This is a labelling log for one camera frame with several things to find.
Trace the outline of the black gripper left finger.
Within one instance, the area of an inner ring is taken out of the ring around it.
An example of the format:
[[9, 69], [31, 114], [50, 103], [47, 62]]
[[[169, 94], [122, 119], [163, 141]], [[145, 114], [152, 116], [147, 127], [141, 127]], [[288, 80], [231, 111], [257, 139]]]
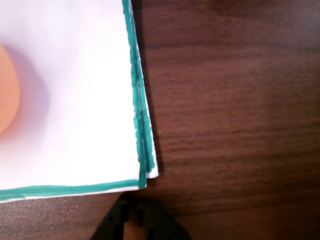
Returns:
[[123, 240], [125, 222], [129, 219], [129, 198], [122, 194], [103, 218], [90, 240]]

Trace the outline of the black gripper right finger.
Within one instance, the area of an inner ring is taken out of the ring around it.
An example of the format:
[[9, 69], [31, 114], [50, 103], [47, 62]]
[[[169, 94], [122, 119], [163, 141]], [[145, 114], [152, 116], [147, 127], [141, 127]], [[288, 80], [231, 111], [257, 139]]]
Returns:
[[146, 240], [190, 240], [188, 231], [151, 198], [128, 200], [132, 220]]

